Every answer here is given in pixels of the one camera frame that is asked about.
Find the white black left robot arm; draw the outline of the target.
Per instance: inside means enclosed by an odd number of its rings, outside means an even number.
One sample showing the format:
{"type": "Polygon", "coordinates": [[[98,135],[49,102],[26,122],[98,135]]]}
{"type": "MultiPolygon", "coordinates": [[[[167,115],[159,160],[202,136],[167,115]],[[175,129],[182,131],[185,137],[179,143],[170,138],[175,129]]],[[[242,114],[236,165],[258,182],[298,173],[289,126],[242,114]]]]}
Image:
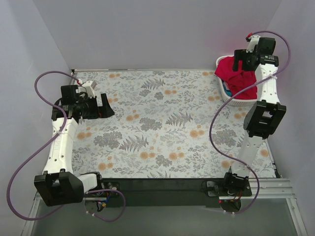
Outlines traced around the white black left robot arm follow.
{"type": "Polygon", "coordinates": [[[75,176],[72,169],[72,150],[75,133],[80,120],[110,118],[115,113],[105,93],[101,94],[102,105],[97,104],[95,81],[82,85],[61,87],[61,98],[52,109],[53,135],[48,160],[43,173],[34,178],[34,185],[49,207],[79,203],[90,192],[98,197],[105,185],[99,172],[75,176]]]}

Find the red t shirt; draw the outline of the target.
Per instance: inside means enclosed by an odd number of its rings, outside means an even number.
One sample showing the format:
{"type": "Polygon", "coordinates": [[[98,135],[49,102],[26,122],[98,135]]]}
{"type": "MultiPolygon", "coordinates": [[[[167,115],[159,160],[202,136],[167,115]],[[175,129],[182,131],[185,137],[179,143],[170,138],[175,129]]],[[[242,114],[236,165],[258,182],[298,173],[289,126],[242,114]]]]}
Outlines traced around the red t shirt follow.
{"type": "Polygon", "coordinates": [[[215,75],[219,77],[220,80],[224,80],[228,85],[232,96],[239,91],[245,89],[256,83],[256,77],[254,71],[244,71],[241,69],[242,62],[239,62],[239,70],[233,71],[232,66],[234,63],[234,56],[223,57],[219,60],[217,68],[215,70],[215,75]]]}

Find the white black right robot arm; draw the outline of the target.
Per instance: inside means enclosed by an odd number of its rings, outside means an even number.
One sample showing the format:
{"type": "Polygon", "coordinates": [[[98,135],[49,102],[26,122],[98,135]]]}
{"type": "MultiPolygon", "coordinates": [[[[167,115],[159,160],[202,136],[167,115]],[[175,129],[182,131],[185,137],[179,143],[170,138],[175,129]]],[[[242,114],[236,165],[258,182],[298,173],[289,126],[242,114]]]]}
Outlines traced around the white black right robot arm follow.
{"type": "Polygon", "coordinates": [[[237,161],[224,176],[223,191],[227,195],[241,195],[249,189],[249,166],[252,165],[263,142],[274,132],[282,121],[286,106],[280,103],[277,95],[276,73],[279,58],[273,54],[276,41],[269,37],[250,36],[245,50],[234,52],[232,69],[242,63],[242,70],[255,73],[257,101],[244,119],[245,136],[237,161]]]}

